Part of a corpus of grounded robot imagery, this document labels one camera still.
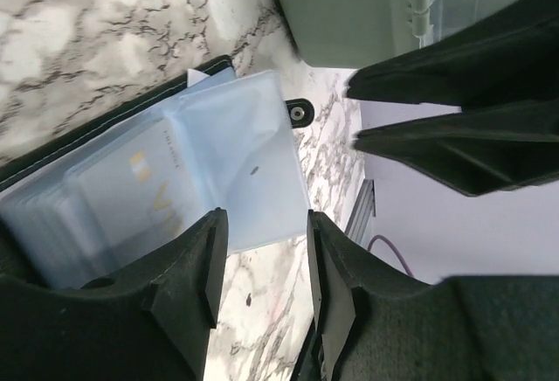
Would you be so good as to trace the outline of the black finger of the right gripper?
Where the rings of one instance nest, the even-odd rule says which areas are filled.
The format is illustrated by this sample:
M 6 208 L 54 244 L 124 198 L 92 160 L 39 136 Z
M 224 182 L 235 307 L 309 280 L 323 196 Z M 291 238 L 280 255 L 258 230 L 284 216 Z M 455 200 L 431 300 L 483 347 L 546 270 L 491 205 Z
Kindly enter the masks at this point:
M 468 197 L 549 184 L 558 179 L 558 102 L 521 101 L 364 129 L 354 147 Z
M 358 70 L 354 100 L 471 110 L 558 97 L 558 0 L 518 0 L 414 52 Z

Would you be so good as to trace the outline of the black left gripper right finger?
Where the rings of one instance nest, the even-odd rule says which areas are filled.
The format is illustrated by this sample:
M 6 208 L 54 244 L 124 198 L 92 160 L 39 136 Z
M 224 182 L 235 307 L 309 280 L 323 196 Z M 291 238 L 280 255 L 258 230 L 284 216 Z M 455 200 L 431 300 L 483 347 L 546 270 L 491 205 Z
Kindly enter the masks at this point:
M 558 279 L 397 271 L 311 211 L 314 323 L 329 380 L 555 380 Z

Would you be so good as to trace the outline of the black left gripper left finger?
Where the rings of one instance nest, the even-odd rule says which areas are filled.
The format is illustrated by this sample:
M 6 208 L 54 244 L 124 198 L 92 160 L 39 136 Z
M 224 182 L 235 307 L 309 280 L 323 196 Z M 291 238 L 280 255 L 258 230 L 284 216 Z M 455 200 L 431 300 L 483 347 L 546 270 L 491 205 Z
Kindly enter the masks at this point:
M 227 213 L 216 209 L 116 272 L 52 289 L 2 237 L 2 379 L 202 379 L 227 244 Z

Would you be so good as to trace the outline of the silver VIP card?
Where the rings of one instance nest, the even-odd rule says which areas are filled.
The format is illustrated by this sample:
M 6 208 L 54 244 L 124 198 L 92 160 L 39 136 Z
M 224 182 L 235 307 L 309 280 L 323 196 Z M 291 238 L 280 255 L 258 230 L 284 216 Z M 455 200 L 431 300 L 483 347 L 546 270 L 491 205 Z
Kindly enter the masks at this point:
M 175 239 L 207 211 L 166 117 L 131 128 L 66 177 L 121 265 Z

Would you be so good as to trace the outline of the black card holder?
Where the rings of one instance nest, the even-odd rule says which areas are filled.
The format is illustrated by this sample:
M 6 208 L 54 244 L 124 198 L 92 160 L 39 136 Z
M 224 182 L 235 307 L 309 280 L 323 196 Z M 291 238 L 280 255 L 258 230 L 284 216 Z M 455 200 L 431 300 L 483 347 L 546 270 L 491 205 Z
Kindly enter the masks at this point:
M 307 185 L 277 73 L 191 70 L 1 175 L 1 221 L 48 285 L 82 287 L 226 211 L 230 253 L 305 231 Z

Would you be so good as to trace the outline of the aluminium frame rail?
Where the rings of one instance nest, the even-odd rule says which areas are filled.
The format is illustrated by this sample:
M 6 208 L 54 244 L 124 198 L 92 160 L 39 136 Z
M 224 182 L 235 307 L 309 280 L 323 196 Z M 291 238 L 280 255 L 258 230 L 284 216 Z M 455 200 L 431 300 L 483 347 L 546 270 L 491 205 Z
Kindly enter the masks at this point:
M 367 228 L 369 221 L 375 216 L 375 209 L 374 181 L 365 178 L 362 181 L 345 229 L 345 235 L 356 244 L 360 245 L 367 237 Z

